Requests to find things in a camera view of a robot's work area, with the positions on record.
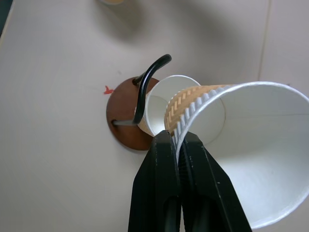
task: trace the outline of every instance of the cup rim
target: cup rim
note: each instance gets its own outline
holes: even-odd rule
[[[161,81],[164,81],[164,80],[167,80],[167,79],[170,79],[170,78],[173,78],[173,77],[184,77],[184,78],[186,78],[186,79],[190,79],[191,81],[195,82],[197,86],[200,86],[200,85],[201,85],[199,82],[197,82],[196,80],[194,80],[193,78],[191,78],[191,77],[189,77],[189,76],[181,75],[181,74],[175,74],[175,75],[171,75],[171,76],[168,76],[168,77],[163,78],[162,80],[160,80],[160,81],[149,91],[148,95],[151,96],[153,90],[159,85],[159,83],[160,83]],[[145,116],[145,121],[146,121],[146,124],[147,124],[148,129],[150,130],[150,132],[152,133],[152,135],[155,136],[155,133],[154,133],[153,129],[151,128],[151,124],[150,124],[149,118],[148,118],[148,111],[147,111],[148,107],[147,107],[147,106],[148,106],[148,104],[149,104],[149,99],[150,99],[149,97],[146,98],[144,116]]]

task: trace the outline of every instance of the paper cup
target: paper cup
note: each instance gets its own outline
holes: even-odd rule
[[[173,75],[159,81],[146,95],[145,112],[139,128],[151,136],[165,130],[164,114],[168,102],[179,91],[199,85],[194,79],[183,75]]]
[[[230,177],[252,229],[279,221],[308,196],[305,95],[278,83],[252,82],[213,89],[178,107],[176,125],[173,118],[166,123],[177,159],[186,133],[196,134]]]

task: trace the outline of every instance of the cup bottom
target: cup bottom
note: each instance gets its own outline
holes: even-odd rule
[[[159,134],[161,131],[165,130],[164,127],[164,114],[168,102],[158,96],[150,96],[148,107],[145,109],[146,118],[148,120],[148,125],[152,130],[153,134]]]
[[[207,110],[199,113],[189,131],[196,134],[204,145],[207,145],[219,136],[224,123],[225,109],[219,99],[210,104]]]

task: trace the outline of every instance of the round wooden base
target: round wooden base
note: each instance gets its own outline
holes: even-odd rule
[[[114,137],[123,145],[135,150],[148,150],[153,139],[143,132],[138,126],[115,126],[113,120],[132,120],[135,114],[139,86],[135,86],[132,80],[125,80],[111,94],[106,107],[108,126]],[[147,87],[147,93],[159,81],[151,78]]]

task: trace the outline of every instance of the wooden disc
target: wooden disc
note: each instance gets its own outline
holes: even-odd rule
[[[132,120],[135,114],[139,86],[132,83],[130,78],[121,83],[111,94],[106,107],[108,126],[119,142],[135,150],[148,150],[153,139],[143,132],[138,126],[114,126],[113,120]],[[159,81],[151,78],[147,87],[147,93]]]

